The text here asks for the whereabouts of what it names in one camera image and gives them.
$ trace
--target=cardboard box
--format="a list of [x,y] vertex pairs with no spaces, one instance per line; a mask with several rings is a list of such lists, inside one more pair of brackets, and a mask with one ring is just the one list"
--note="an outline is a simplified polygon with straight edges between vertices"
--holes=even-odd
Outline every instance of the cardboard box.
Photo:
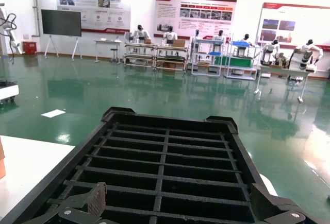
[[6,175],[4,158],[5,158],[5,153],[0,138],[0,179]]
[[176,64],[175,63],[163,63],[163,71],[172,71],[171,68],[176,68]]
[[185,40],[174,40],[173,46],[174,47],[185,47],[186,41]]

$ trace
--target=red fire extinguisher box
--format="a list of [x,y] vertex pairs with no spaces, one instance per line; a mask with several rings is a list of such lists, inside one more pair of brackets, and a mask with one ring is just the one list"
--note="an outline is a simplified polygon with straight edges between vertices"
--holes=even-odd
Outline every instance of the red fire extinguisher box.
[[23,51],[26,55],[33,55],[37,53],[37,43],[36,42],[23,42]]

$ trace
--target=photo on poster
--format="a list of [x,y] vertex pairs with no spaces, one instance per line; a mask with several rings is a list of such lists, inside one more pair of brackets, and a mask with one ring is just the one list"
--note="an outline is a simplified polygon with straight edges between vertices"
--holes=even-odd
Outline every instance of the photo on poster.
[[110,8],[110,0],[98,0],[97,5],[100,8]]
[[199,9],[190,10],[190,18],[199,18],[201,16],[201,11]]
[[74,6],[74,5],[75,5],[74,0],[68,0],[68,3],[69,3],[69,5],[71,5],[71,6]]
[[276,31],[273,30],[262,30],[260,39],[262,41],[273,41],[276,38]]
[[190,9],[180,9],[180,17],[189,17]]
[[201,19],[210,19],[211,10],[201,10]]
[[212,20],[221,20],[221,11],[212,11],[211,19]]
[[161,21],[157,24],[157,31],[168,32],[170,26],[173,26],[170,21]]
[[275,29],[277,30],[279,24],[279,20],[268,20],[264,19],[262,28],[264,29]]
[[279,24],[279,30],[294,31],[294,28],[295,28],[295,22],[281,21]]
[[231,21],[232,20],[233,13],[232,12],[222,12],[221,20],[223,21]]
[[60,0],[60,5],[68,5],[68,0]]
[[291,43],[292,42],[292,32],[278,31],[277,37],[279,42]]

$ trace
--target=shelving cart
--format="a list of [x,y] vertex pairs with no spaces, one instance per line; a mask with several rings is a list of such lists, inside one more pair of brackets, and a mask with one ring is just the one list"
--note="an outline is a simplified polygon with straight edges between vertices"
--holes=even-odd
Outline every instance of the shelving cart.
[[[187,57],[188,57],[188,49],[187,47],[175,47],[175,46],[156,46],[157,54],[155,61],[155,69],[166,69],[166,70],[175,70],[175,71],[183,71],[184,74],[187,71]],[[173,53],[184,53],[183,56],[170,56],[165,54],[161,55],[162,51],[171,51]],[[175,63],[175,64],[183,64],[183,68],[170,68],[164,66],[158,66],[158,63]]]
[[258,45],[251,46],[248,42],[241,41],[230,42],[227,48],[227,56],[224,65],[225,77],[252,81],[256,80],[257,68],[254,66],[259,62],[260,55],[256,57],[259,51],[260,46]]
[[125,66],[131,65],[154,68],[155,52],[156,46],[152,44],[125,43],[124,64]]
[[[212,51],[208,54],[199,53],[193,50],[192,57],[191,57],[191,64],[194,68],[194,65],[198,65],[199,56],[206,56],[210,58],[210,64],[208,66],[209,73],[198,73],[191,71],[191,74],[196,76],[216,76],[220,77],[221,75],[221,65],[222,65],[222,59],[223,59],[223,53],[222,53],[222,45],[223,42],[219,40],[194,40],[193,48],[195,48],[195,45],[201,45],[201,44],[209,44],[212,46]],[[218,60],[218,64],[216,64],[216,57],[219,57],[220,60]]]

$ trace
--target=stool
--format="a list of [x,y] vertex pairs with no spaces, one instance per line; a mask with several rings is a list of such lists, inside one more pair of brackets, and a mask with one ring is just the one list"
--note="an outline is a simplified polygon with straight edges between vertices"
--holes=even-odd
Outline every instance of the stool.
[[119,58],[118,58],[118,49],[117,48],[112,48],[110,49],[111,51],[113,51],[113,58],[112,58],[112,61],[115,61],[115,62],[119,62]]

